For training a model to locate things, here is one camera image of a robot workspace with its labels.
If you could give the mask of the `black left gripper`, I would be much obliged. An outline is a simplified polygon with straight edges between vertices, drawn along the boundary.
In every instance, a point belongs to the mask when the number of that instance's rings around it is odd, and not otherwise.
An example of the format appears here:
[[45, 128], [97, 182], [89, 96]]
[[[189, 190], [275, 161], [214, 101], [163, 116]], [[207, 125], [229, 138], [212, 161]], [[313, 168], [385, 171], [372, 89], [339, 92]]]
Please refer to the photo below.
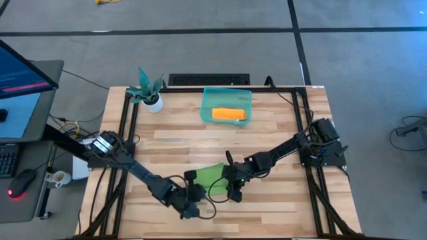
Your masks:
[[179, 213], [180, 219], [191, 219], [200, 216], [197, 203], [205, 199], [206, 190], [200, 184], [190, 184], [177, 191], [173, 197], [173, 208]]

